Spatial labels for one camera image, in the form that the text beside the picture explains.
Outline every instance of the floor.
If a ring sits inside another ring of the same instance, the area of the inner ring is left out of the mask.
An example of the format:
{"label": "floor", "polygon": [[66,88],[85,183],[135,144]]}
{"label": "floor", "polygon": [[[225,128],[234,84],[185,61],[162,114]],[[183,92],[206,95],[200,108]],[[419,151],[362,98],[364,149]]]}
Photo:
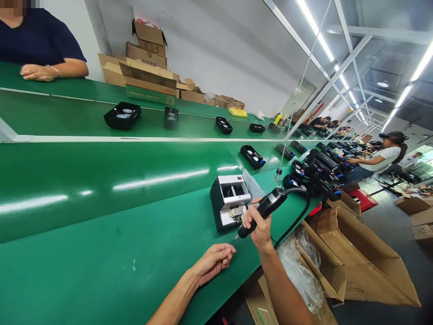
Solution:
{"label": "floor", "polygon": [[[374,178],[360,185],[368,193],[381,188]],[[413,239],[409,217],[394,205],[397,197],[383,191],[376,194],[374,198],[379,205],[363,213],[363,221],[403,259],[423,308],[346,301],[344,305],[333,309],[334,316],[339,325],[431,324],[426,318],[427,311],[433,310],[433,259],[426,255]],[[254,325],[239,291],[227,301],[220,313],[234,324]]]}

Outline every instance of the stool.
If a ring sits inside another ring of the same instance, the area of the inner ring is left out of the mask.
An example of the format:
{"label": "stool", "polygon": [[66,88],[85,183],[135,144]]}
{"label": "stool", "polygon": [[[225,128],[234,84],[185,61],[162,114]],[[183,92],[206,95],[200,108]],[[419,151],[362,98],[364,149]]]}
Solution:
{"label": "stool", "polygon": [[355,190],[347,194],[351,197],[356,197],[359,200],[359,203],[361,205],[361,212],[374,208],[376,205],[379,204],[364,190]]}

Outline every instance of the white t-shirt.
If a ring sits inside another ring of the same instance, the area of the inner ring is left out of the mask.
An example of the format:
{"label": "white t-shirt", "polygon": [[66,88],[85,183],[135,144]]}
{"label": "white t-shirt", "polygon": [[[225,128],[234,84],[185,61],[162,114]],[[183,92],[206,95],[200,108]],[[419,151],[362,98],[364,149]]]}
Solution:
{"label": "white t-shirt", "polygon": [[364,165],[364,164],[359,164],[359,165],[364,169],[370,170],[372,172],[376,172],[379,169],[383,169],[387,167],[390,163],[392,163],[398,157],[400,151],[401,151],[400,147],[390,147],[384,150],[377,151],[371,155],[371,159],[374,159],[377,156],[381,156],[385,158],[384,161],[376,165]]}

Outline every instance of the bottle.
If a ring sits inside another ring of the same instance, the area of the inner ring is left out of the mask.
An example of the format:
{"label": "bottle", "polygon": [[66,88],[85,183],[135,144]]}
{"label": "bottle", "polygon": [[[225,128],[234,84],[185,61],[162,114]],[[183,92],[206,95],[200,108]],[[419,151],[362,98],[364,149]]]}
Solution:
{"label": "bottle", "polygon": [[275,119],[274,124],[275,124],[275,125],[278,125],[278,122],[280,121],[281,118],[282,118],[281,113],[279,113],[278,116],[277,116],[276,119]]}

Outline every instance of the suspended wire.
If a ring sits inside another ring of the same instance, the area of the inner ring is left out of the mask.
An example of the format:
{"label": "suspended wire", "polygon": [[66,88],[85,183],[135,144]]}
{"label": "suspended wire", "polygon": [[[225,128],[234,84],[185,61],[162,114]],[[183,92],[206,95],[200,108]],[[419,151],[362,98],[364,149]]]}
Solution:
{"label": "suspended wire", "polygon": [[308,56],[308,61],[307,61],[307,64],[306,64],[306,66],[305,66],[305,69],[304,69],[304,74],[302,75],[301,82],[300,82],[300,84],[299,84],[298,91],[297,91],[297,93],[296,93],[296,100],[295,100],[295,102],[293,103],[292,115],[291,115],[291,117],[290,117],[290,122],[289,122],[289,125],[288,125],[288,128],[287,128],[286,141],[284,142],[283,154],[281,155],[280,168],[281,168],[281,166],[283,165],[284,150],[286,149],[287,141],[289,140],[288,135],[289,135],[289,132],[290,132],[290,129],[291,129],[291,123],[292,123],[292,119],[293,119],[293,113],[294,113],[294,111],[295,111],[295,104],[296,104],[297,101],[298,101],[298,96],[299,96],[299,93],[300,93],[300,91],[301,91],[302,83],[303,83],[303,81],[304,81],[305,74],[307,73],[308,64],[309,64],[310,61],[311,61],[311,56],[313,55],[313,51],[314,51],[314,48],[315,48],[315,46],[316,46],[316,43],[317,43],[317,39],[318,39],[319,33],[322,31],[323,24],[325,23],[325,18],[326,18],[326,16],[328,15],[329,8],[331,7],[331,3],[332,3],[332,0],[329,0],[328,7],[326,8],[325,15],[323,16],[322,22],[321,22],[321,24],[320,24],[319,32],[317,33],[317,35],[316,35],[316,37],[315,37],[315,39],[314,39],[313,47],[312,47],[312,49],[311,49],[311,51],[310,51],[310,55]]}

